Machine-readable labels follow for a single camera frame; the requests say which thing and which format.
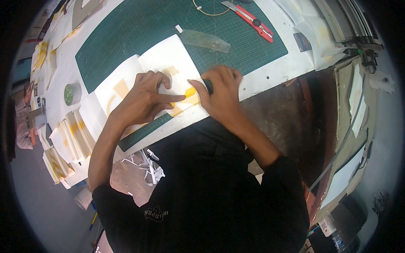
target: workbench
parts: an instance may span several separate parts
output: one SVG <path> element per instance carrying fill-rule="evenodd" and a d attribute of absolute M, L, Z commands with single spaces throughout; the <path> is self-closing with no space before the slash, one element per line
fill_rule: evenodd
<path fill-rule="evenodd" d="M 46 98 L 46 115 L 51 129 L 56 128 L 57 123 L 65 117 L 66 113 L 80 107 L 80 103 L 72 106 L 65 105 L 63 90 L 66 84 L 79 83 L 82 90 L 81 99 L 88 95 L 76 63 L 75 55 L 97 25 L 122 1 L 123 0 L 104 0 L 84 20 L 80 29 L 74 35 L 66 38 L 56 49 L 57 68 L 49 84 L 48 91 L 44 93 Z M 245 75 L 239 87 L 240 101 L 314 70 L 309 53 L 299 51 L 293 37 L 293 34 L 296 33 L 296 31 L 293 30 L 294 24 L 285 13 L 273 1 L 255 0 L 255 3 L 271 21 L 285 44 L 288 54 Z M 47 32 L 44 41 L 51 43 L 53 36 L 54 34 L 52 32 Z M 197 106 L 195 109 L 191 108 L 185 111 L 182 115 L 170 120 L 169 123 L 139 141 L 126 152 L 117 148 L 114 161 L 121 160 L 141 148 L 151 145 L 207 116 L 200 112 L 196 113 L 197 111 Z M 65 180 L 65 187 L 69 188 L 87 178 L 89 161 L 90 158 L 81 162 L 81 165 L 72 164 L 76 173 Z"/>

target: wire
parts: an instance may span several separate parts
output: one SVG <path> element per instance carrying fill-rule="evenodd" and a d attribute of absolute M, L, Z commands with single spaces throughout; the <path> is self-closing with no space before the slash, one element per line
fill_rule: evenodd
<path fill-rule="evenodd" d="M 228 10 L 226 10 L 226 11 L 224 11 L 224 12 L 222 12 L 222 13 L 219 13 L 219 14 L 208 14 L 208 13 L 205 13 L 204 11 L 201 10 L 202 7 L 201 7 L 200 9 L 198 9 L 199 6 L 197 6 L 195 0 L 193 0 L 193 3 L 194 3 L 194 6 L 197 8 L 197 10 L 199 10 L 202 14 L 205 14 L 205 15 L 211 16 L 211 17 L 215 17 L 215 16 L 219 16 L 219 15 L 225 14 L 225 13 L 227 13 L 227 12 L 230 10 L 230 9 L 228 8 Z"/>
<path fill-rule="evenodd" d="M 358 114 L 358 111 L 360 110 L 360 105 L 361 105 L 361 100 L 363 99 L 363 95 L 364 95 L 364 80 L 365 80 L 365 75 L 363 75 L 363 86 L 362 86 L 362 91 L 361 91 L 361 95 L 360 95 L 360 101 L 358 103 L 357 106 L 357 110 L 356 113 L 354 114 L 352 123 L 350 124 L 349 129 L 346 132 L 345 138 L 343 138 L 342 144 L 340 144 L 339 149 L 336 151 L 335 155 L 333 156 L 332 160 L 329 162 L 329 164 L 326 166 L 326 168 L 324 169 L 324 171 L 321 173 L 321 175 L 315 180 L 315 182 L 311 185 L 311 187 L 309 188 L 309 191 L 312 191 L 314 189 L 314 187 L 319 183 L 319 181 L 321 181 L 322 177 L 324 177 L 324 175 L 327 173 L 327 171 L 332 167 L 333 162 L 336 160 L 336 157 L 339 155 L 340 151 L 342 150 L 344 144 L 346 143 L 347 139 L 349 138 L 350 132 L 352 131 L 352 128 L 354 126 L 354 123 L 356 121 L 356 117 Z"/>

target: hand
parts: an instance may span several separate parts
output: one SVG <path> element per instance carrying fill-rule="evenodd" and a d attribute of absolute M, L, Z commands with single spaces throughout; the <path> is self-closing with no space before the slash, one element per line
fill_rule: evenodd
<path fill-rule="evenodd" d="M 26 89 L 26 95 L 25 95 L 25 97 L 24 97 L 24 103 L 25 104 L 28 104 L 28 102 L 30 101 L 30 99 L 31 99 L 31 91 L 32 91 L 32 86 L 34 85 L 34 82 L 33 81 L 31 81 L 30 82 L 30 85 L 28 86 L 28 88 Z"/>
<path fill-rule="evenodd" d="M 136 75 L 135 84 L 124 100 L 111 112 L 111 116 L 118 120 L 125 128 L 152 122 L 158 112 L 173 109 L 171 102 L 185 99 L 184 95 L 171 96 L 158 93 L 160 83 L 170 89 L 170 79 L 161 72 L 148 71 Z"/>
<path fill-rule="evenodd" d="M 214 92 L 210 96 L 205 86 L 196 80 L 188 80 L 196 88 L 201 106 L 226 128 L 230 129 L 243 115 L 239 106 L 239 84 L 242 74 L 227 66 L 219 66 L 206 71 L 202 79 L 212 82 Z"/>

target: person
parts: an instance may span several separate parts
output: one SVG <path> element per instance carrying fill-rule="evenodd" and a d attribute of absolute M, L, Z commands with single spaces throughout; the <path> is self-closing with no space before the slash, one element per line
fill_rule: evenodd
<path fill-rule="evenodd" d="M 108 242 L 119 252 L 298 252 L 309 217 L 295 164 L 248 119 L 239 106 L 242 75 L 219 66 L 201 75 L 213 93 L 189 80 L 210 117 L 149 148 L 165 177 L 148 203 L 110 186 L 112 160 L 124 130 L 153 121 L 184 96 L 158 94 L 164 74 L 138 74 L 110 114 L 94 147 L 88 178 Z M 254 159 L 262 183 L 247 171 Z"/>
<path fill-rule="evenodd" d="M 28 113 L 30 112 L 29 102 L 31 99 L 32 83 L 25 90 L 26 94 L 20 103 L 15 106 L 15 117 L 17 126 L 16 143 L 21 149 L 32 149 L 36 144 L 36 131 L 34 127 L 29 127 Z"/>

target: red utility knife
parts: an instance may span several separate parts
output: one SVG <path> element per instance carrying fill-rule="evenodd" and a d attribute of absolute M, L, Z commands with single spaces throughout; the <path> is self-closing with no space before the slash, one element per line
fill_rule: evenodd
<path fill-rule="evenodd" d="M 268 42 L 273 43 L 272 31 L 270 31 L 270 29 L 268 29 L 259 19 L 255 18 L 255 16 L 247 12 L 244 8 L 240 7 L 239 5 L 234 5 L 229 1 L 221 2 L 221 4 L 236 12 L 238 16 L 240 16 L 248 24 L 253 26 L 253 28 L 256 29 L 260 36 L 262 36 Z"/>

